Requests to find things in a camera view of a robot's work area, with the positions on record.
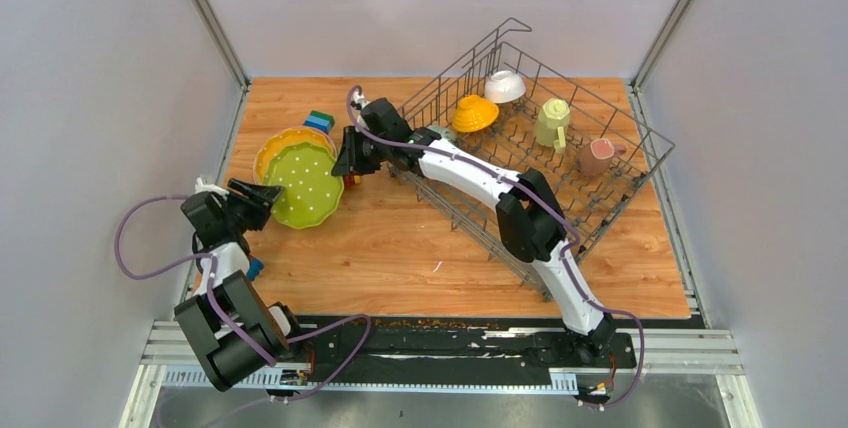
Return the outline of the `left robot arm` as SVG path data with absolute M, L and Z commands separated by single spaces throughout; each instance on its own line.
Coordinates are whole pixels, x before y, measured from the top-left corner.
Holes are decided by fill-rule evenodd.
M 261 264 L 245 238 L 269 221 L 279 185 L 232 178 L 226 187 L 198 183 L 180 210 L 194 229 L 202 279 L 174 309 L 175 319 L 211 384 L 224 392 L 264 366 L 298 359 L 306 334 L 288 306 L 265 305 L 252 283 Z

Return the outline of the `pale yellow mug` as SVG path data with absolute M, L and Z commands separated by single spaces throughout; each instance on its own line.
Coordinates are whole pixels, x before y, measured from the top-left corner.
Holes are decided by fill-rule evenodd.
M 565 151 L 566 134 L 571 121 L 568 103 L 560 98 L 548 99 L 540 108 L 534 127 L 535 142 L 553 148 L 557 154 Z

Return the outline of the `pale green bowl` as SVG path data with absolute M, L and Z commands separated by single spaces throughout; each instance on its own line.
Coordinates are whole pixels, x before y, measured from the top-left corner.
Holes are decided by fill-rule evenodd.
M 437 133 L 442 139 L 447 140 L 451 144 L 455 144 L 457 141 L 457 134 L 450 128 L 439 125 L 430 125 L 428 129 Z

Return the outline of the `white bowl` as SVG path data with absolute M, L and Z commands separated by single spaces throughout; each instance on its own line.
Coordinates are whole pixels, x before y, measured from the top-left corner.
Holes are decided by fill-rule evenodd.
M 484 98 L 496 104 L 516 101 L 525 93 L 526 85 L 522 76 L 510 70 L 492 73 L 484 84 Z

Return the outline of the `yellow bowl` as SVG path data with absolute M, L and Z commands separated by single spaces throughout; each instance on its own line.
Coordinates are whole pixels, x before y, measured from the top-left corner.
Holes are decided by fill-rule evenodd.
M 499 107 L 479 95 L 461 98 L 451 120 L 452 128 L 459 133 L 473 133 L 491 126 L 499 116 Z

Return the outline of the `green polka dot plate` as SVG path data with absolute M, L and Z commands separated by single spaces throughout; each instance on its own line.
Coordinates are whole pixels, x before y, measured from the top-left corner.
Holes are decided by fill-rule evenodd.
M 276 222 L 292 229 L 321 225 L 337 209 L 345 186 L 331 174 L 336 158 L 325 147 L 311 142 L 286 146 L 271 159 L 264 185 L 283 191 L 271 209 Z

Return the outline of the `grey wire dish rack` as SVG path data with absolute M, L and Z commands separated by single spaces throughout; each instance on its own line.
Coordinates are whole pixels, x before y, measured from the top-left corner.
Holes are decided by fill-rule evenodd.
M 689 292 L 657 192 L 673 142 L 647 124 L 624 82 L 569 78 L 520 48 L 517 35 L 529 31 L 528 24 L 506 19 L 433 78 L 399 95 L 399 112 L 416 128 L 448 127 L 458 101 L 482 94 L 489 75 L 501 70 L 521 75 L 525 95 L 503 104 L 491 127 L 457 135 L 456 145 L 491 164 L 536 169 L 546 177 L 579 232 L 574 256 L 603 303 L 649 318 L 687 317 Z M 538 112 L 550 98 L 565 100 L 571 110 L 562 154 L 534 138 Z M 627 152 L 588 178 L 578 171 L 576 156 L 598 138 L 624 144 Z

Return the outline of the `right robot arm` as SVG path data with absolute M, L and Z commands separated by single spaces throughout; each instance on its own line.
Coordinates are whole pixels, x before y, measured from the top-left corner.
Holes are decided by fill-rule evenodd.
M 412 129 L 391 102 L 369 101 L 359 86 L 349 92 L 346 109 L 351 124 L 344 130 L 333 175 L 365 176 L 388 165 L 478 201 L 495 214 L 503 247 L 535 270 L 557 303 L 565 328 L 574 334 L 575 359 L 592 366 L 609 355 L 615 335 L 612 316 L 580 272 L 572 254 L 579 234 L 541 172 L 498 167 L 432 129 Z

